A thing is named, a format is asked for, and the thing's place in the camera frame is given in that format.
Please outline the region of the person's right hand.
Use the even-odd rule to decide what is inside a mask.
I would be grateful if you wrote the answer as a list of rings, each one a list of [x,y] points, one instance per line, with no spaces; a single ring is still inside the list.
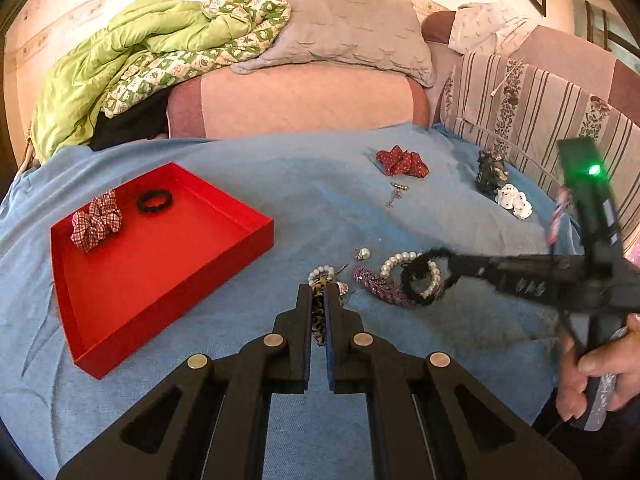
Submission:
[[[585,390],[589,377],[607,374],[617,376],[609,411],[623,408],[639,394],[639,315],[627,316],[627,331],[623,337],[578,358],[575,341],[564,330],[558,329],[560,344],[560,371],[555,407],[566,422],[579,418],[587,409]]]

